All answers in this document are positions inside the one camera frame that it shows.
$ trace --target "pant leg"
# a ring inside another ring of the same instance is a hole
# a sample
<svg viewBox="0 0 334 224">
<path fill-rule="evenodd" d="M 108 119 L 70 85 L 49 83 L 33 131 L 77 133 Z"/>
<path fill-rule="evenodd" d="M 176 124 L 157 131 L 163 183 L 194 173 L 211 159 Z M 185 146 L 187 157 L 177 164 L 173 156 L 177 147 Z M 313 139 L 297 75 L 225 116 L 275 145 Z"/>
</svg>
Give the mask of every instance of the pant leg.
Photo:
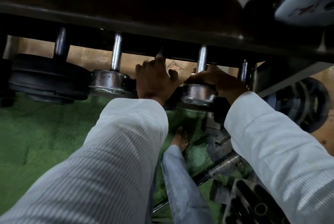
<svg viewBox="0 0 334 224">
<path fill-rule="evenodd" d="M 153 207 L 154 207 L 153 198 L 154 198 L 154 193 L 155 193 L 155 187 L 157 184 L 157 169 L 158 169 L 158 165 L 156 165 L 155 167 L 154 176 L 153 176 L 153 180 L 152 180 L 152 184 L 151 184 L 151 188 L 150 188 L 150 192 L 148 196 L 148 204 L 147 204 L 147 210 L 146 210 L 146 215 L 145 215 L 145 224 L 152 224 Z"/>
<path fill-rule="evenodd" d="M 190 177 L 178 146 L 170 146 L 165 151 L 161 166 L 174 223 L 213 223 L 210 208 Z"/>
</svg>

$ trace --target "green floor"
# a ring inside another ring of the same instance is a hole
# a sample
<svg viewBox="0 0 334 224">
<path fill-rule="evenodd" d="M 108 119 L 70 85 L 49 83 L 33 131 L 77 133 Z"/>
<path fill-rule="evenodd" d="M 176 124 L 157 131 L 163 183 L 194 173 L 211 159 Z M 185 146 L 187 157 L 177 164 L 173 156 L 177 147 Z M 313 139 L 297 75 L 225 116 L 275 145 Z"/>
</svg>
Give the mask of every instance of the green floor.
<svg viewBox="0 0 334 224">
<path fill-rule="evenodd" d="M 66 159 L 78 149 L 109 99 L 90 97 L 86 101 L 59 106 L 29 100 L 19 94 L 11 108 L 0 109 L 0 214 L 8 210 L 40 175 Z M 190 145 L 185 151 L 191 175 L 212 164 L 206 153 L 207 135 L 201 131 L 204 114 L 169 111 L 169 135 L 160 154 L 167 149 L 171 136 L 182 125 Z M 212 181 L 200 186 L 208 200 Z M 166 196 L 161 167 L 157 173 L 155 203 Z M 209 201 L 215 220 L 220 205 Z M 170 218 L 169 207 L 157 212 L 156 218 Z"/>
</svg>

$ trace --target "bare foot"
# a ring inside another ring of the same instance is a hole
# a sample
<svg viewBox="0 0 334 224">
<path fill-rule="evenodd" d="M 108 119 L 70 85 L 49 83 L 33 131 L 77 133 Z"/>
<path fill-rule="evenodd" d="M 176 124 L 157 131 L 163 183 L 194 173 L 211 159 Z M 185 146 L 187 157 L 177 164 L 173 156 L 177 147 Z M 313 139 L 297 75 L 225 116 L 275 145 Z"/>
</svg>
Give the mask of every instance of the bare foot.
<svg viewBox="0 0 334 224">
<path fill-rule="evenodd" d="M 177 129 L 176 134 L 173 136 L 172 142 L 170 143 L 170 145 L 177 145 L 181 151 L 183 152 L 186 147 L 189 145 L 189 140 L 188 140 L 188 135 L 187 132 L 185 131 L 184 133 L 182 133 L 183 131 L 183 127 L 180 126 Z"/>
</svg>

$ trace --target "striped sleeve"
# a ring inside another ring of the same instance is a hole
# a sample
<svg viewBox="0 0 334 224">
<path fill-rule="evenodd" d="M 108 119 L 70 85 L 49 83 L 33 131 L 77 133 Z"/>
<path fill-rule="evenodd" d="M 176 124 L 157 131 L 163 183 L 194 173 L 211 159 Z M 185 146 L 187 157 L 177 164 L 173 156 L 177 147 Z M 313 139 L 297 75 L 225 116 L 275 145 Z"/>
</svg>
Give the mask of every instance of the striped sleeve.
<svg viewBox="0 0 334 224">
<path fill-rule="evenodd" d="M 41 176 L 0 223 L 143 223 L 167 132 L 156 101 L 112 100 L 84 145 Z"/>
<path fill-rule="evenodd" d="M 334 158 L 313 136 L 253 92 L 233 103 L 224 126 L 291 223 L 333 223 Z"/>
</svg>

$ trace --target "person's left arm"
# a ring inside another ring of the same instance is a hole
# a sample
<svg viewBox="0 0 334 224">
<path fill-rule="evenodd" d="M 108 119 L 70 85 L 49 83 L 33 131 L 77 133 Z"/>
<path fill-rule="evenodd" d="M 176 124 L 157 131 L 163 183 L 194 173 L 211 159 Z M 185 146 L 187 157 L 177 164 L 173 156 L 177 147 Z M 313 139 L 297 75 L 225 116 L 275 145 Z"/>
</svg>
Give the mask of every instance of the person's left arm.
<svg viewBox="0 0 334 224">
<path fill-rule="evenodd" d="M 39 178 L 0 223 L 143 223 L 168 132 L 162 105 L 178 86 L 162 62 L 137 66 L 142 99 L 112 100 L 84 145 Z"/>
</svg>

